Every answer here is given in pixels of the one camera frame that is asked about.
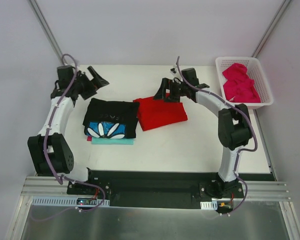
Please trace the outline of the black flower t shirt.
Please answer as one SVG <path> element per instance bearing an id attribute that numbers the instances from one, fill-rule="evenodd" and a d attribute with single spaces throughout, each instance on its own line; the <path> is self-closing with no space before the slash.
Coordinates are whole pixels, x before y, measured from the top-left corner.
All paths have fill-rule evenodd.
<path id="1" fill-rule="evenodd" d="M 84 134 L 98 139 L 135 139 L 138 102 L 92 98 L 83 119 Z"/>

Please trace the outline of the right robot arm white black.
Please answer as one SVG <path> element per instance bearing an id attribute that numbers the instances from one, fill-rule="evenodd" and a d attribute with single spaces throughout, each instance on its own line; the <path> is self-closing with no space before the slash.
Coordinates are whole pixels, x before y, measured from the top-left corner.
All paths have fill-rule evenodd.
<path id="1" fill-rule="evenodd" d="M 153 99 L 167 103 L 178 103 L 181 97 L 206 107 L 218 120 L 217 134 L 223 147 L 220 168 L 216 180 L 209 183 L 204 192 L 221 199 L 232 193 L 239 182 L 238 166 L 240 153 L 255 135 L 252 131 L 248 107 L 231 104 L 213 92 L 210 87 L 199 83 L 196 70 L 170 69 L 172 79 L 164 77 Z"/>

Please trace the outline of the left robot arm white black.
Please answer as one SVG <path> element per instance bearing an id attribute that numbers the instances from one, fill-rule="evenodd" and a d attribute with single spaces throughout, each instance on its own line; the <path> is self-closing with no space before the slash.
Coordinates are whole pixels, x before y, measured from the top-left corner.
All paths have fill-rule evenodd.
<path id="1" fill-rule="evenodd" d="M 89 169 L 77 164 L 65 140 L 68 119 L 78 97 L 84 100 L 94 96 L 97 90 L 109 84 L 92 66 L 88 66 L 89 79 L 85 72 L 71 65 L 57 68 L 58 79 L 50 95 L 51 105 L 44 126 L 35 136 L 27 140 L 30 156 L 38 176 L 62 177 L 79 181 L 78 188 L 89 195 L 95 191 L 96 183 L 89 178 Z"/>

